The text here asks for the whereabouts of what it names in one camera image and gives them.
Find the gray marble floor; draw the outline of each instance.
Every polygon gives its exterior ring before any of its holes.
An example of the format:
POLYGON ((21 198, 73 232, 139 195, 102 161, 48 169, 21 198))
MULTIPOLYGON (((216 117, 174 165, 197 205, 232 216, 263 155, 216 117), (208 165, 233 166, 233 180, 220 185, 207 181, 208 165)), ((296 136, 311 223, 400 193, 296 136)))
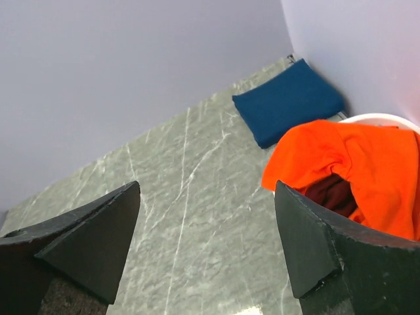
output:
POLYGON ((261 150, 231 101, 281 72, 262 69, 24 201, 2 234, 131 180, 140 215, 110 315, 296 315, 261 150))

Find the dark red cloth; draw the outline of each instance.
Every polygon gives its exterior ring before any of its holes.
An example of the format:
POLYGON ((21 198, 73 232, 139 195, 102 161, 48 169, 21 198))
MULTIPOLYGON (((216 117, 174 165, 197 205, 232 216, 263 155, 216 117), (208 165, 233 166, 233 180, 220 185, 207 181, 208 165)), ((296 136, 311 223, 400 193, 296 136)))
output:
POLYGON ((308 187, 305 196, 344 217, 349 217, 357 208, 350 183, 336 174, 308 187))

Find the black object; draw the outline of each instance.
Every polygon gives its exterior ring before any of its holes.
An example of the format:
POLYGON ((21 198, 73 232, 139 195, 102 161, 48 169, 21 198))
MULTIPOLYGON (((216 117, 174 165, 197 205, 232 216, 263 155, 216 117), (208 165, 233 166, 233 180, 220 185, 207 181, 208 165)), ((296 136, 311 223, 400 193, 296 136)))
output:
POLYGON ((105 314, 139 207, 140 186, 131 182, 0 238, 0 314, 105 314))
POLYGON ((304 315, 420 314, 420 243, 362 226, 280 181, 275 200, 304 315))
POLYGON ((286 57, 286 59, 289 61, 289 64, 294 64, 296 63, 296 59, 293 56, 293 54, 290 54, 289 56, 286 57))

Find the white laundry basket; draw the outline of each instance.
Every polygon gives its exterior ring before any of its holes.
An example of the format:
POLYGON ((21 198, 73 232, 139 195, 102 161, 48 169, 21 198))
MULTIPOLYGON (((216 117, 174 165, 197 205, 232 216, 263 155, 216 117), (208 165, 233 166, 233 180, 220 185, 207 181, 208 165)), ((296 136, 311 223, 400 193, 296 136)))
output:
POLYGON ((363 123, 366 125, 397 126, 401 129, 411 129, 420 135, 420 127, 405 118, 390 114, 362 114, 346 118, 340 123, 363 123))

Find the floor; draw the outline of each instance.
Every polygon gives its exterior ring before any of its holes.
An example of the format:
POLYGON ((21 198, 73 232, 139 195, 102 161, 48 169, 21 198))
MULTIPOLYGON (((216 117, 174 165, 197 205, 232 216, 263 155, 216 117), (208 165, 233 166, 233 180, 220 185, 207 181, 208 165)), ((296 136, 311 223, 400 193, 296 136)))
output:
POLYGON ((2 234, 137 180, 141 207, 110 315, 298 315, 261 150, 233 94, 289 66, 281 59, 10 210, 2 234))

